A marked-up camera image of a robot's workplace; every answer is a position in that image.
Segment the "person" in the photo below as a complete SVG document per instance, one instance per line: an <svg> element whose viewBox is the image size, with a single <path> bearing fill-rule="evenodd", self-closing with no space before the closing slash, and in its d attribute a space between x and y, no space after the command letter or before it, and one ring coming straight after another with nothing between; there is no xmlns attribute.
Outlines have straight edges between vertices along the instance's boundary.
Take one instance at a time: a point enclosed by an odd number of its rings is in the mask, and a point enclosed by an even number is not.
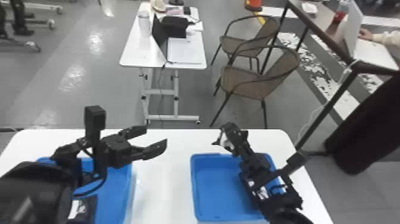
<svg viewBox="0 0 400 224"><path fill-rule="evenodd" d="M12 10L14 11L14 29L15 35L20 36L31 36L35 33L33 30L29 30L25 24L25 6L22 0L10 0ZM0 2L0 39L8 39L7 31L5 30L5 10L3 9Z"/></svg>
<svg viewBox="0 0 400 224"><path fill-rule="evenodd" d="M400 32L372 34L361 29L359 38L400 47ZM346 173L357 175L400 147L400 72L364 100L325 140L324 146Z"/></svg>
<svg viewBox="0 0 400 224"><path fill-rule="evenodd" d="M373 41L377 43L382 43L384 45L395 45L400 48L400 31L395 30L392 32L384 32L373 34L367 29L360 29L360 34L358 35L360 39L367 41Z"/></svg>

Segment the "tiled floor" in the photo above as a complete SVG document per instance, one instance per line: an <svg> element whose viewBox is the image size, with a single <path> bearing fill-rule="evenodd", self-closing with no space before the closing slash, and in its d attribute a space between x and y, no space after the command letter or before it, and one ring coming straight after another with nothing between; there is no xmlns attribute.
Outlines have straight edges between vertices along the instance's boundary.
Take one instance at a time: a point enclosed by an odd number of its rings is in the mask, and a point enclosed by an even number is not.
<svg viewBox="0 0 400 224"><path fill-rule="evenodd" d="M118 65L140 2L102 2L104 9L110 8L114 17L105 16L97 1L93 0L78 0L75 4L50 2L62 5L65 13L56 15L35 11L38 18L56 19L58 27L54 31L35 29L36 34L30 39L42 47L42 53L0 52L0 127L82 128L83 107L89 104L99 104L107 110L108 127L122 128L143 122L138 71ZM205 24L208 62L218 45L218 36L224 32L229 21L250 15L243 9L242 0L185 2L199 8ZM249 37L259 27L257 20L251 20L232 27L231 31L233 35ZM226 62L226 56L220 54L214 67L204 71L185 71L180 75L180 112L199 114L203 121L201 125L152 122L150 128L208 128L224 98L222 92L216 97L212 96L212 92L220 68ZM171 87L168 79L170 72L165 71L161 79L165 88ZM160 109L159 103L159 98L151 99L151 113L172 112L171 98L165 97ZM266 103L269 127L283 129L293 142L297 139L298 130L308 121L310 112L320 105L318 97L298 72L291 74L266 99ZM242 128L262 128L259 102L233 97L215 127L228 121L236 122ZM336 123L327 117L305 148L318 150L335 128ZM0 149L11 137L12 133L0 133ZM396 189L400 182L392 176L399 176L399 164L376 163L365 173L348 176L331 159L316 157L309 162L307 170L336 224L398 223L400 194Z"/></svg>

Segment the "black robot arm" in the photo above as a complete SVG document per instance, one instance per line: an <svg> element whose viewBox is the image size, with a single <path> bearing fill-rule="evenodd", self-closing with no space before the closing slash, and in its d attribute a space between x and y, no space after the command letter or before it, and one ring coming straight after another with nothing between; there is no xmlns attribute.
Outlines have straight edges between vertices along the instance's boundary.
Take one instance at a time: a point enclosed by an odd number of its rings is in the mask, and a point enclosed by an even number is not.
<svg viewBox="0 0 400 224"><path fill-rule="evenodd" d="M221 145L233 156L240 157L239 163L241 172L239 177L244 188L248 192L255 207L262 213L270 223L312 223L297 209L302 209L302 198L292 186L289 177L294 171L302 167L308 157L304 153L296 152L287 160L287 165L282 169L270 171L271 164L261 153L255 153L250 147L248 131L241 130L234 123L222 125L221 133L213 145ZM266 189L265 185L275 178L281 178L282 185L273 186L273 189ZM283 193L274 193L274 189L282 189Z"/></svg>
<svg viewBox="0 0 400 224"><path fill-rule="evenodd" d="M50 157L54 164L22 162L0 178L0 224L65 224L74 197L99 189L107 179L107 168L119 169L135 160L149 160L167 148L164 139L147 147L128 140L146 134L146 126L133 126L100 138L105 129L105 111L85 107L85 137L59 147ZM93 171L83 172L77 157L84 151L93 159ZM81 194L74 190L101 180Z"/></svg>

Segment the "desk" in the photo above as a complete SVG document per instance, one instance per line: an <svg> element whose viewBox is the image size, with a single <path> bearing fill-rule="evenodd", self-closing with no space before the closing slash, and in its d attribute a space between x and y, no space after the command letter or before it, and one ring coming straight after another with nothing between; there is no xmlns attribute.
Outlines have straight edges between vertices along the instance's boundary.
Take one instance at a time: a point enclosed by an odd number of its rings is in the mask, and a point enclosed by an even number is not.
<svg viewBox="0 0 400 224"><path fill-rule="evenodd" d="M308 29L311 29L332 51L334 51L347 65L350 65L355 60L350 56L347 47L343 40L343 27L340 25L331 24L335 13L327 8L322 2L315 2L311 1L311 3L316 4L318 8L318 14L315 17L312 17L305 13L302 8L301 4L302 0L287 0L286 6L283 10L282 16L280 18L280 25L282 27L282 23L285 19L286 13L290 8L294 14L298 16L298 18L306 25L303 34L300 37L300 41L296 49L298 50L301 46L302 41L304 40ZM277 39L276 33L275 37L273 38L272 44L275 43ZM271 55L271 51L267 53L265 58L264 64L262 65L262 72L265 69L269 56ZM315 119L315 121L311 124L310 128L306 131L303 137L299 140L296 144L296 149L300 150L308 138L314 133L318 125L322 122L322 120L328 115L329 111L333 108L336 104L338 99L343 95L343 93L347 90L350 84L354 81L360 73L372 73L378 75L400 75L400 71L394 71L391 69L386 69L383 67L374 66L371 64L364 63L359 61L355 63L352 67L352 72L345 78L343 84L340 88L336 91L336 93L332 96L332 99L325 105L321 113Z"/></svg>
<svg viewBox="0 0 400 224"><path fill-rule="evenodd" d="M140 4L138 11L148 11L150 21L152 23L154 17L154 10L151 8L149 2ZM197 8L191 7L192 17L199 20L199 12ZM190 43L188 48L201 49L197 53L202 54L201 64L166 64L166 60L152 36L143 37L139 27L138 17L135 17L135 22L129 33L128 40L126 41L124 51L120 58L120 65L123 67L140 68L140 77L143 79L143 87L141 88L141 99L146 121L150 120L199 120L199 116L183 116L178 115L179 108L179 74L178 69L206 69L207 61L204 52L204 43L202 32L193 31L190 33ZM153 68L162 68L165 65L166 69L174 69L172 81L174 82L173 89L151 89L151 79ZM144 68L148 69L148 74L145 74ZM174 114L173 115L149 115L149 97L150 95L172 95L174 96Z"/></svg>
<svg viewBox="0 0 400 224"><path fill-rule="evenodd" d="M102 136L118 130L105 130ZM135 224L197 224L190 182L190 157L197 153L227 153L212 146L219 130L148 130L146 135L130 140L145 146L164 138L164 154L132 164L136 172L136 192L132 208ZM23 130L17 133L0 156L0 175L21 161L34 161L52 155L60 145L74 142L85 135L81 129ZM272 156L277 167L283 167L295 152L289 136L282 130L249 130L249 142L260 153ZM303 198L303 214L315 224L333 224L305 168L291 176L293 186Z"/></svg>

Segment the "black box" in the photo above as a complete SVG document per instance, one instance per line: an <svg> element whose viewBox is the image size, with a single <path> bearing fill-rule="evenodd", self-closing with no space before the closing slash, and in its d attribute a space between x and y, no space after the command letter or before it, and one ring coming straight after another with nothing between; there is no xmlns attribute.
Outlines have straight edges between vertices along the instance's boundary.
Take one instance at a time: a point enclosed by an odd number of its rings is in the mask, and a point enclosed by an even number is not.
<svg viewBox="0 0 400 224"><path fill-rule="evenodd" d="M186 38L186 28L189 25L186 18L165 16L161 23L169 38Z"/></svg>

